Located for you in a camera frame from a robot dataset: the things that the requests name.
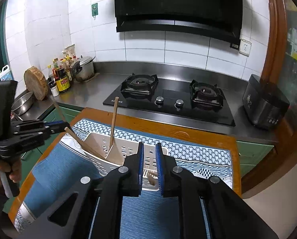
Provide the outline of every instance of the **pressure cooker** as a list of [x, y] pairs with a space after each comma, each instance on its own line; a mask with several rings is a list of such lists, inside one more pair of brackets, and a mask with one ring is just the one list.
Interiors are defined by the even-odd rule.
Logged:
[[77, 81], [85, 81], [94, 76], [93, 59], [95, 57], [80, 57], [79, 61], [73, 64], [73, 75]]

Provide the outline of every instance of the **plastic jug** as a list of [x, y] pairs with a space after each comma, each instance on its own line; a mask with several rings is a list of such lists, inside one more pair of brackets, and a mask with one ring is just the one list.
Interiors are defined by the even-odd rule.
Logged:
[[12, 72], [9, 65], [5, 65], [2, 68], [2, 71], [0, 72], [0, 80], [1, 81], [13, 80]]

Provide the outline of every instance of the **wooden table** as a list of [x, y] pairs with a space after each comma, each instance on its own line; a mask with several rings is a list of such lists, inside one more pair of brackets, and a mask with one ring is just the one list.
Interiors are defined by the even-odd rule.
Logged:
[[[95, 110], [91, 108], [85, 108], [75, 119], [71, 122], [71, 126], [76, 124], [81, 119], [91, 119], [105, 124], [111, 124], [112, 112], [105, 112], [100, 110]], [[240, 184], [240, 166], [239, 166], [239, 156], [236, 139], [226, 135], [220, 135], [205, 131], [200, 131], [196, 129], [190, 129], [185, 127], [173, 126], [170, 124], [158, 123], [150, 120], [138, 119], [135, 117], [129, 117], [125, 115], [117, 114], [116, 126], [128, 128], [132, 130], [142, 131], [146, 133], [162, 135], [167, 137], [172, 137], [180, 140], [185, 140], [209, 147], [221, 148], [230, 150], [232, 158], [232, 168], [233, 168], [233, 190], [240, 196], [241, 195], [241, 184]], [[46, 158], [52, 151], [54, 146], [60, 141], [65, 133], [61, 133], [52, 142], [52, 144], [45, 150], [43, 155], [40, 157], [38, 162]], [[9, 218], [14, 222], [17, 212], [25, 199], [28, 191], [35, 178], [32, 172], [29, 173], [25, 181], [20, 188], [20, 194], [13, 201], [11, 209], [9, 211]]]

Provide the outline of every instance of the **stainless steel countertop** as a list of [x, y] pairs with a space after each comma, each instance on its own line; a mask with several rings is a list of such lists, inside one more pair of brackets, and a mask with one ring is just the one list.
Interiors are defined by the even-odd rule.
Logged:
[[[89, 107], [112, 112], [113, 107], [103, 105], [102, 102], [127, 78], [127, 76], [129, 75], [100, 73], [87, 83], [75, 82], [69, 91], [60, 94], [55, 99], [60, 106], [67, 106], [68, 108], [81, 110], [85, 107]], [[242, 93], [227, 89], [223, 89], [223, 92], [235, 120], [235, 127], [126, 108], [119, 108], [118, 114], [230, 135], [240, 141], [271, 145], [278, 142], [273, 131], [265, 131], [255, 128], [248, 121], [242, 106]], [[21, 116], [21, 118], [24, 120], [42, 119], [53, 109], [54, 106], [50, 99], [36, 101], [33, 106]]]

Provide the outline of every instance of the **gas stove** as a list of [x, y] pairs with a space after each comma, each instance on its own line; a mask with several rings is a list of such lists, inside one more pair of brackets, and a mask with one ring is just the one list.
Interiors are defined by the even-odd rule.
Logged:
[[113, 106], [116, 96], [119, 107], [235, 126], [224, 93], [216, 85], [132, 74], [103, 104]]

